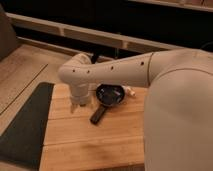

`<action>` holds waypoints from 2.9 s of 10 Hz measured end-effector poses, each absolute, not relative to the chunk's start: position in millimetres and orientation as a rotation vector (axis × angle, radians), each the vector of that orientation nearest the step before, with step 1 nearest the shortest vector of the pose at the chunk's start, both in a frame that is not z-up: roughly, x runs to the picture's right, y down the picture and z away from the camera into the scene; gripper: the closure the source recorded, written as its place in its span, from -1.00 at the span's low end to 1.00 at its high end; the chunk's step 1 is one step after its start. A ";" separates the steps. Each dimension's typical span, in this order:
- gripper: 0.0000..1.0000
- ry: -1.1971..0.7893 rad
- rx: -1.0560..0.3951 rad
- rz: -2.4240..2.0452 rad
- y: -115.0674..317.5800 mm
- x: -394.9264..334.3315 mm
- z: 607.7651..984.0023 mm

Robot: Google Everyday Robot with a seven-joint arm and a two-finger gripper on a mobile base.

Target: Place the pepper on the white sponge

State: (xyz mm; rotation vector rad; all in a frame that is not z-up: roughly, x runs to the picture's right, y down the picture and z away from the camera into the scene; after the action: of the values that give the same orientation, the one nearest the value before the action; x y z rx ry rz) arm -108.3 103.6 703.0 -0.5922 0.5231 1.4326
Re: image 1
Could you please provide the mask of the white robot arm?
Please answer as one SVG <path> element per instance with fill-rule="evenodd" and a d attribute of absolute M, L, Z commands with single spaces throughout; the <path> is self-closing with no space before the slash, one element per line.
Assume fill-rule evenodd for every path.
<path fill-rule="evenodd" d="M 148 89 L 144 103 L 146 171 L 213 171 L 213 52 L 176 49 L 93 64 L 77 54 L 59 69 L 75 104 L 88 85 Z"/>

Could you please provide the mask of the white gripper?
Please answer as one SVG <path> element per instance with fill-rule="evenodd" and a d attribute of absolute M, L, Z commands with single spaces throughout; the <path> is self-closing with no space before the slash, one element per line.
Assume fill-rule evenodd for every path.
<path fill-rule="evenodd" d="M 89 93 L 88 88 L 86 87 L 70 87 L 70 100 L 71 100 L 71 107 L 70 111 L 72 113 L 78 107 L 86 106 L 91 101 L 91 95 Z"/>

